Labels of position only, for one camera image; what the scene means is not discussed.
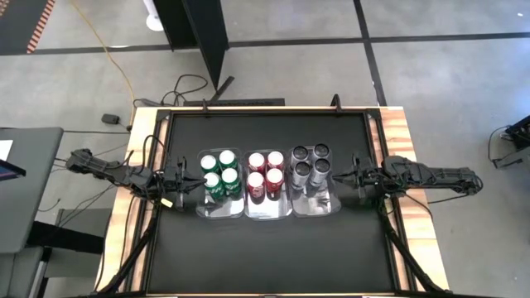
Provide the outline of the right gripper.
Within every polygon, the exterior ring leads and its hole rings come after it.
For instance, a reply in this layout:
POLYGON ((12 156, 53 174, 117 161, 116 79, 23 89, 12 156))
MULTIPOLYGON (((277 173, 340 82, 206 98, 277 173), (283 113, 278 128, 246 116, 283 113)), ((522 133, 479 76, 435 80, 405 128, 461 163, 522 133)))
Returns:
POLYGON ((354 155, 354 171, 346 171, 332 176, 336 183, 354 187, 361 204, 377 204, 385 197, 383 177, 370 157, 354 155))

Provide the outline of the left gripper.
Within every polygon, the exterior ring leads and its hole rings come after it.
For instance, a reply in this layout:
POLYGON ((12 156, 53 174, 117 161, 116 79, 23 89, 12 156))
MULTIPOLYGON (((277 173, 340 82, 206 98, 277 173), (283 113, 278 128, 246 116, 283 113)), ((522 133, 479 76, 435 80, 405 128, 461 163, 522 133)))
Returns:
POLYGON ((177 210, 184 209, 184 191, 192 191, 204 185, 203 176, 184 174, 186 169, 186 159, 177 159, 174 166, 167 165, 163 174, 163 199, 170 200, 171 208, 177 210))

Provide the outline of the green Sprite can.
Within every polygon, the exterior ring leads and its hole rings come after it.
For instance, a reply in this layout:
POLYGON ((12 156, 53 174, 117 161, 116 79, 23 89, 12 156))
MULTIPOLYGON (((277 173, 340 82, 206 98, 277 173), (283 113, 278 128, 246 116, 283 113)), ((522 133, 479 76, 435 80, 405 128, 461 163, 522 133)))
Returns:
POLYGON ((238 196, 241 192, 241 180, 239 173, 234 168, 224 169, 221 179, 227 195, 238 196))
POLYGON ((219 164, 222 170, 225 169, 239 169, 239 162, 235 153, 231 150, 223 150, 219 154, 219 164))
POLYGON ((219 200, 225 196, 225 189, 221 178, 214 172, 209 172, 204 175, 206 182, 204 183, 207 193, 212 200, 219 200))
POLYGON ((218 174, 220 171, 220 165, 213 155, 204 155, 200 159, 200 167, 201 170, 207 174, 207 173, 216 173, 218 174))

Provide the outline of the white Celsius can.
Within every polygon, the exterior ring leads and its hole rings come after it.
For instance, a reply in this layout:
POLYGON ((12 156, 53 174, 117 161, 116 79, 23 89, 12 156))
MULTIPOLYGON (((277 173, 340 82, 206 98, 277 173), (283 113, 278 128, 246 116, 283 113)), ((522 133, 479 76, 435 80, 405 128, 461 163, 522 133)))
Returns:
POLYGON ((328 160, 330 156, 330 149, 324 143, 318 143, 314 146, 313 152, 311 154, 311 159, 317 161, 319 159, 328 160))
POLYGON ((291 166, 295 166, 298 162, 307 161, 309 158, 309 151, 304 146, 296 146, 291 150, 291 166))
POLYGON ((311 169, 309 182, 313 186, 321 185, 330 172, 330 163, 327 159, 317 159, 311 169))
POLYGON ((305 161, 297 162, 292 170, 291 185, 295 189, 303 189, 310 177, 311 165, 305 161))

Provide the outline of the red Coca-Cola can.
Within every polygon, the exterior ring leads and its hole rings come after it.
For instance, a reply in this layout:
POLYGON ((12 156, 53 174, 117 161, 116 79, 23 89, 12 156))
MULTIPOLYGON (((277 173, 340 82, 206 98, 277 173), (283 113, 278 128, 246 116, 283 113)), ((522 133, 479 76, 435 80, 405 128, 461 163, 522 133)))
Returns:
POLYGON ((248 168, 251 172, 263 173, 266 170, 265 157, 260 152, 254 152, 248 157, 248 168))
POLYGON ((282 171, 284 168, 284 155, 279 151, 269 152, 267 155, 267 167, 282 171))
POLYGON ((272 168, 266 174, 266 188, 269 193, 278 192, 284 183, 283 171, 277 168, 272 168))
POLYGON ((251 172, 247 177, 248 192, 253 198, 260 198, 265 193, 265 182, 260 172, 251 172))

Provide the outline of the clear plastic bin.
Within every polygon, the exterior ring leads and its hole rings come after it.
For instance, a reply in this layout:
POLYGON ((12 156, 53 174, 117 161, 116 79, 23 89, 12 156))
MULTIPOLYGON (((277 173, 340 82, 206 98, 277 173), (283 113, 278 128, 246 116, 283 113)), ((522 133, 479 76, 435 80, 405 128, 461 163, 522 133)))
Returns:
POLYGON ((265 150, 255 150, 255 151, 248 151, 244 155, 243 159, 243 166, 244 166, 244 180, 245 180, 245 187, 246 187, 246 207, 245 207, 245 214, 254 220, 277 220, 277 219, 283 219, 285 217, 288 217, 292 212, 292 202, 289 198, 289 194, 287 191, 287 162, 285 153, 280 151, 279 149, 265 149, 265 150), (278 192, 269 193, 266 188, 266 174, 269 168, 267 167, 267 155, 271 151, 279 151, 284 155, 284 168, 283 168, 283 175, 284 175, 284 183, 282 185, 282 188, 278 192), (248 157, 254 153, 254 152, 260 152, 265 157, 266 162, 266 170, 261 173, 264 178, 265 182, 265 193, 263 197, 260 198, 253 198, 249 192, 247 187, 247 177, 251 173, 251 171, 248 168, 248 157))
MULTIPOLYGON (((306 161, 311 165, 311 169, 314 165, 314 161, 311 159, 314 146, 306 147, 309 151, 309 158, 306 161)), ((292 170, 294 166, 291 166, 291 156, 289 158, 290 167, 288 170, 288 187, 290 191, 292 206, 294 213, 297 217, 321 217, 337 212, 341 208, 340 201, 338 199, 337 192, 335 190, 334 182, 331 179, 332 173, 332 152, 330 150, 330 156, 328 159, 330 163, 330 172, 326 180, 319 186, 313 186, 310 184, 309 179, 303 189, 295 189, 292 186, 292 170)))
MULTIPOLYGON (((205 186, 202 186, 202 190, 199 194, 198 204, 196 205, 196 213, 206 219, 231 219, 240 217, 245 208, 245 190, 243 187, 243 166, 242 166, 242 154, 237 148, 217 148, 203 150, 198 154, 198 162, 204 155, 213 155, 219 162, 219 154, 223 150, 231 150, 235 153, 238 159, 238 173, 241 180, 241 192, 238 196, 230 196, 226 194, 222 199, 212 200, 210 195, 207 193, 205 186)), ((220 167, 220 171, 217 174, 221 178, 223 170, 220 167)))

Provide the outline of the grey furniture base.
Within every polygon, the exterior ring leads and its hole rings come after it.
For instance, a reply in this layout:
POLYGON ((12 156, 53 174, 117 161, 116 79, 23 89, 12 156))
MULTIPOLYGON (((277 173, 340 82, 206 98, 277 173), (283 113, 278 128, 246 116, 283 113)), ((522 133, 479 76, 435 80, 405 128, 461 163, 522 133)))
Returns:
POLYGON ((41 297, 50 278, 96 279, 110 209, 61 209, 54 223, 36 209, 0 208, 0 298, 41 297))

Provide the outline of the black standing partition panel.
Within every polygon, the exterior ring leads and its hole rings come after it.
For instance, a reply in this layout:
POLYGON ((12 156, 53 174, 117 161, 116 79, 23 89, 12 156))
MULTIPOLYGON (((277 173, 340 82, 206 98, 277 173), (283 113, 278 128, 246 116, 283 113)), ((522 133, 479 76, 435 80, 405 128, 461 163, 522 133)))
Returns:
POLYGON ((171 50, 198 47, 219 87, 229 39, 220 0, 153 0, 171 50))

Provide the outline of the grey side table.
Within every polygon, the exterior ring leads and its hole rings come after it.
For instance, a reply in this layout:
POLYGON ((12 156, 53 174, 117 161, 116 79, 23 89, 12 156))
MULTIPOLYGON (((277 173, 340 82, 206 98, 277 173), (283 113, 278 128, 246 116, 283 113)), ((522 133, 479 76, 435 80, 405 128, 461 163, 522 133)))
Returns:
POLYGON ((7 161, 26 171, 0 181, 0 254, 26 246, 62 136, 60 127, 0 129, 0 140, 13 140, 7 161))

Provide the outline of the black equipment cart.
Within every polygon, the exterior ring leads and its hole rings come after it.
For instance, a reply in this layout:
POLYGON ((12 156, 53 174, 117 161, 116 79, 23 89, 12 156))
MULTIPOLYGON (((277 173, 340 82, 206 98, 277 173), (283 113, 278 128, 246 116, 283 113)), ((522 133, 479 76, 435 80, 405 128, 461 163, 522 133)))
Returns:
POLYGON ((530 114, 515 124, 500 127, 490 134, 488 158, 496 169, 501 169, 519 163, 524 164, 530 169, 530 114), (502 129, 504 130, 504 135, 508 136, 508 140, 514 144, 515 152, 511 152, 506 156, 492 158, 490 155, 491 140, 493 135, 502 129))

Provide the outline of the dark tablet screen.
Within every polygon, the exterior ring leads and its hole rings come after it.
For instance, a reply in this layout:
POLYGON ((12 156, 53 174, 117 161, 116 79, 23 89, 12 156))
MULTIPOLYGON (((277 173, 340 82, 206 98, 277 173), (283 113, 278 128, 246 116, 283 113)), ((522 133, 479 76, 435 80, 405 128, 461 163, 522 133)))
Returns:
POLYGON ((0 159, 0 181, 16 179, 26 174, 24 169, 0 159))

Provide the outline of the black mat with orange edge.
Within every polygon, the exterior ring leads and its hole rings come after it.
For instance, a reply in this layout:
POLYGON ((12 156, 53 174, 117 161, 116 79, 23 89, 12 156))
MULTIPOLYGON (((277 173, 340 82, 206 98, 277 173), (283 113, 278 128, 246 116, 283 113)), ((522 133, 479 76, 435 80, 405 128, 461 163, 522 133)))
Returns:
POLYGON ((54 6, 55 0, 0 0, 0 55, 34 52, 54 6))

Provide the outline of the black diagonal frame strut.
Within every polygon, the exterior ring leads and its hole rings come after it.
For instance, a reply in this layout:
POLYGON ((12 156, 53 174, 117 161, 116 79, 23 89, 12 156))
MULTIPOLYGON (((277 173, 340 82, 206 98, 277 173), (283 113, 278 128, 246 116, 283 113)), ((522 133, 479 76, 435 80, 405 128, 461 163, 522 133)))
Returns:
POLYGON ((147 248, 156 229, 157 209, 134 201, 112 213, 94 290, 107 296, 142 294, 147 248))
POLYGON ((389 240, 393 243, 393 245, 397 248, 397 250, 400 252, 405 262, 405 265, 411 269, 412 274, 414 275, 416 279, 418 279, 423 289, 426 292, 440 292, 440 293, 445 292, 445 290, 443 290, 438 285, 436 285, 432 281, 432 279, 422 270, 420 265, 417 263, 416 259, 413 257, 413 255, 408 250, 407 246, 400 239, 396 230, 393 228, 393 226, 390 223, 390 220, 388 218, 388 214, 386 211, 386 207, 384 205, 381 207, 378 207, 378 213, 379 213, 379 218, 383 224, 383 231, 385 232, 389 240))

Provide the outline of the white round pedestal base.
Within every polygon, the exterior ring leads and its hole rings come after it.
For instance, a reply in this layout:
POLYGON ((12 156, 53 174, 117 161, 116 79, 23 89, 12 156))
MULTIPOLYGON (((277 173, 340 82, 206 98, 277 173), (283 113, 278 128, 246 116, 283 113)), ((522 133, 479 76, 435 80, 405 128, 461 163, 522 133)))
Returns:
POLYGON ((154 0, 143 0, 143 3, 148 13, 146 19, 147 27, 152 31, 164 31, 156 6, 154 4, 154 0))

